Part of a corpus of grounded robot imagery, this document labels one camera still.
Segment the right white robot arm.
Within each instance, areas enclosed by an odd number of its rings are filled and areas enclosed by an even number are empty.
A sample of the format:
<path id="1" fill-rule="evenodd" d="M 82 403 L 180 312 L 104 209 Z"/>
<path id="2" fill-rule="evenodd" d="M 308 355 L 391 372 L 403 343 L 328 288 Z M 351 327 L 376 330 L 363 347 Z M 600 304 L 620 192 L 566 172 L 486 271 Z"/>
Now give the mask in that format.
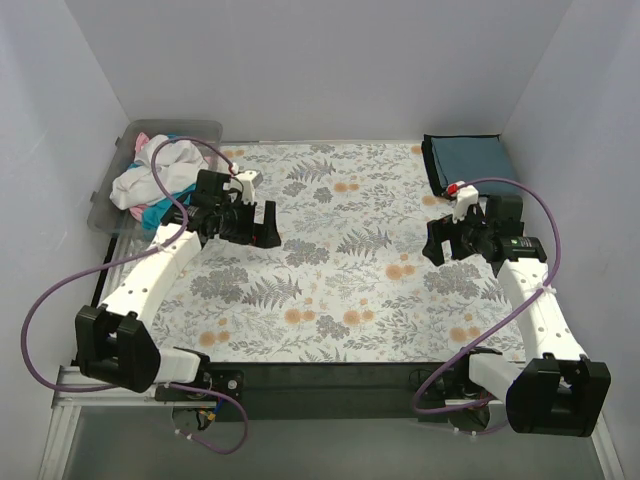
<path id="1" fill-rule="evenodd" d="M 524 234 L 518 196 L 480 202 L 473 187 L 453 195 L 452 214 L 429 222 L 423 254 L 444 263 L 481 256 L 516 313 L 526 364 L 519 368 L 501 353 L 475 346 L 450 366 L 451 387 L 475 403 L 501 401 L 517 433 L 588 437 L 596 427 L 611 384 L 607 365 L 589 359 L 571 333 L 548 284 L 550 269 L 541 242 Z"/>

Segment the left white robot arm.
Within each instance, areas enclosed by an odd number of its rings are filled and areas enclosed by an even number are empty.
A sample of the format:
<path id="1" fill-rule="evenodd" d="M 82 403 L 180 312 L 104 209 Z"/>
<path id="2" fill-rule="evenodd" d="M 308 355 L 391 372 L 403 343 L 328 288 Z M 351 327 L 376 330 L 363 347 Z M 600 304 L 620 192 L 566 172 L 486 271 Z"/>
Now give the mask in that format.
<path id="1" fill-rule="evenodd" d="M 193 400 L 211 392 L 213 377 L 203 369 L 207 357 L 158 347 L 151 327 L 179 274 L 209 240 L 280 246 L 275 202 L 265 203 L 262 221 L 255 219 L 261 181 L 256 170 L 235 176 L 199 172 L 191 195 L 166 212 L 145 257 L 99 306 L 85 306 L 77 314 L 77 364 L 84 376 L 137 393 L 169 382 Z"/>

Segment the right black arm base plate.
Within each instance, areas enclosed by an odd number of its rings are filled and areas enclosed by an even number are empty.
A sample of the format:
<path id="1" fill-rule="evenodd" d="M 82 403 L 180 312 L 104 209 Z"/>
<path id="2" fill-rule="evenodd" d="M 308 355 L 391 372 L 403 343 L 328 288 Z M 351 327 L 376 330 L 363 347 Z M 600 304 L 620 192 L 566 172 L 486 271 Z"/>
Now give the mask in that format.
<path id="1" fill-rule="evenodd" d="M 476 401 L 480 399 L 494 399 L 484 387 L 469 380 L 464 372 L 458 368 L 450 368 L 435 379 L 420 397 L 420 405 L 440 404 L 447 400 Z"/>

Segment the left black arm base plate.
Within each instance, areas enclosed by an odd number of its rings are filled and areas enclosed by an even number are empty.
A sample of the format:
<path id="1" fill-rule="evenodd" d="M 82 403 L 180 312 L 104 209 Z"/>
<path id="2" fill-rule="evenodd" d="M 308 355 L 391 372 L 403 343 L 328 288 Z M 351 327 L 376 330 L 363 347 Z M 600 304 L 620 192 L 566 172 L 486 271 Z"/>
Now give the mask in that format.
<path id="1" fill-rule="evenodd" d="M 200 371 L 196 379 L 188 383 L 187 387 L 213 390 L 240 400 L 242 398 L 244 378 L 245 375 L 242 370 L 207 367 L 205 370 Z M 158 385 L 154 399 L 161 402 L 212 402 L 216 401 L 217 397 Z"/>

